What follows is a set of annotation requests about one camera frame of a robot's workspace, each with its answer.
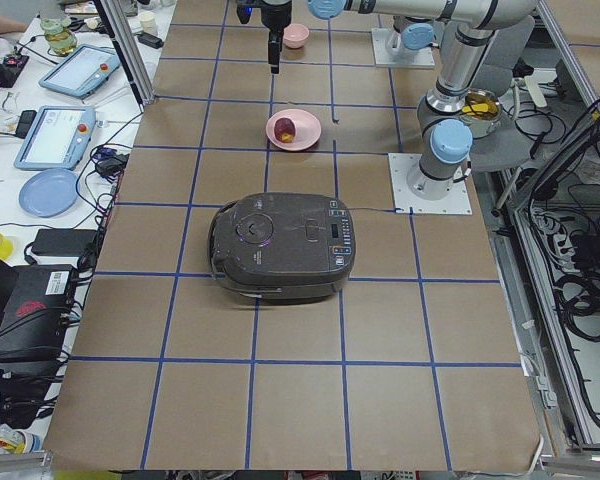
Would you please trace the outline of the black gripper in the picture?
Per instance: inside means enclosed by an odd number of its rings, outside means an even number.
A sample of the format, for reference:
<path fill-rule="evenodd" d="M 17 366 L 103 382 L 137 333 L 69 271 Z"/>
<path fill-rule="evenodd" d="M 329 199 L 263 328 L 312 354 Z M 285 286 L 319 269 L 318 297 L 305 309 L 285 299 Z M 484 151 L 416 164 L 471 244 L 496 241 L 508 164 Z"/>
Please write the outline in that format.
<path fill-rule="evenodd" d="M 269 29 L 267 55 L 271 73 L 280 72 L 280 57 L 283 48 L 284 29 L 291 23 L 291 0 L 262 0 L 261 22 Z"/>

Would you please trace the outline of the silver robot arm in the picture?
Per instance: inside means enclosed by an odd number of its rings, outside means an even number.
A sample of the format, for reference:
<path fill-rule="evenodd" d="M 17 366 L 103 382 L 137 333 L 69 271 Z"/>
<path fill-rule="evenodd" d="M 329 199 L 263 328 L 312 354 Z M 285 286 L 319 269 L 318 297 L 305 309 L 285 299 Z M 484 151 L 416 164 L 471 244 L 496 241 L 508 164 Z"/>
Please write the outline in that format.
<path fill-rule="evenodd" d="M 307 7 L 317 18 L 329 20 L 344 11 L 360 15 L 381 13 L 409 20 L 454 22 L 455 34 L 449 56 L 442 60 L 436 84 L 420 101 L 417 118 L 423 139 L 420 170 L 436 180 L 451 178 L 457 163 L 446 166 L 433 153 L 431 140 L 438 125 L 459 120 L 459 113 L 478 69 L 484 62 L 495 32 L 512 27 L 536 8 L 535 1 L 309 1 Z"/>
<path fill-rule="evenodd" d="M 393 56 L 416 52 L 434 43 L 432 20 L 407 16 L 393 17 L 393 30 L 386 41 L 386 49 Z"/>

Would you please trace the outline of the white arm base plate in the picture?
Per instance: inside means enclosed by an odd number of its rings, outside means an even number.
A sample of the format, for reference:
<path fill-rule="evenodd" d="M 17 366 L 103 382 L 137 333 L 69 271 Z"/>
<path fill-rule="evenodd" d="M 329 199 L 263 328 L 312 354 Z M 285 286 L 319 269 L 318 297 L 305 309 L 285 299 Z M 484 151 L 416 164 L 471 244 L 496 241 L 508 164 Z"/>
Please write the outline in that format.
<path fill-rule="evenodd" d="M 377 67 L 432 70 L 435 66 L 430 46 L 419 50 L 407 49 L 401 35 L 393 28 L 373 28 L 371 37 Z"/>
<path fill-rule="evenodd" d="M 421 171 L 420 158 L 420 154 L 388 154 L 394 210 L 416 215 L 471 215 L 462 168 L 458 166 L 450 179 L 432 180 Z"/>

